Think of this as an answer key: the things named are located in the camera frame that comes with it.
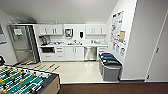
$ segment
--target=tile floor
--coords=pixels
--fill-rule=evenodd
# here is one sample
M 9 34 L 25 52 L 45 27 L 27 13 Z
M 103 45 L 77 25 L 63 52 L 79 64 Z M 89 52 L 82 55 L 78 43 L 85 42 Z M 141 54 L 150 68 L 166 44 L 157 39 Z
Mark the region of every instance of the tile floor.
M 42 62 L 34 65 L 23 65 L 24 68 L 33 69 L 35 66 L 41 64 L 35 70 L 39 70 L 43 67 L 42 71 L 49 68 L 50 65 L 55 64 L 53 67 L 46 70 L 52 72 L 54 68 L 57 68 L 53 73 L 60 75 L 61 84 L 71 83 L 118 83 L 118 82 L 106 82 L 103 81 L 99 71 L 99 62 Z

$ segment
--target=countertop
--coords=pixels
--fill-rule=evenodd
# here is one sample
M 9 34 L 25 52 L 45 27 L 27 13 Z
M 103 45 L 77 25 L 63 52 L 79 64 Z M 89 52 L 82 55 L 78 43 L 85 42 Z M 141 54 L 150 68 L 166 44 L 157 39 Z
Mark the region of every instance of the countertop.
M 59 45 L 48 44 L 48 45 L 39 46 L 39 47 L 88 47 L 88 46 L 91 46 L 91 47 L 106 47 L 108 45 L 107 44 L 96 44 L 96 43 L 84 43 L 82 45 L 68 45 L 67 43 L 61 43 Z

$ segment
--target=refrigerator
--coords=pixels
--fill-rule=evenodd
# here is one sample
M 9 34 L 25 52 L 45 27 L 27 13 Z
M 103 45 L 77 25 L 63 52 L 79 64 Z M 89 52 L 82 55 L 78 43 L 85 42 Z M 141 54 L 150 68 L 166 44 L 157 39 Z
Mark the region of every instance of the refrigerator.
M 9 35 L 18 63 L 40 62 L 33 25 L 9 25 Z

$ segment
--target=dishwasher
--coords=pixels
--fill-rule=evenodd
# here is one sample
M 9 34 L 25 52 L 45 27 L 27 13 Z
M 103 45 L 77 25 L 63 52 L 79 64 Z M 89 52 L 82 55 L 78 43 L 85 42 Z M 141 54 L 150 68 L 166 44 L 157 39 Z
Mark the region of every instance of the dishwasher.
M 84 47 L 84 60 L 96 61 L 97 60 L 97 47 Z

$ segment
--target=foosball table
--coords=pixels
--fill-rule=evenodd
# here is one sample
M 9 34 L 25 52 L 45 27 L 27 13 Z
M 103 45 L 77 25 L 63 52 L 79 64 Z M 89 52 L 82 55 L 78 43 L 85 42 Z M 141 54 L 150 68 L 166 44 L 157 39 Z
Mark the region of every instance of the foosball table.
M 57 94 L 59 90 L 58 74 L 0 66 L 0 94 Z

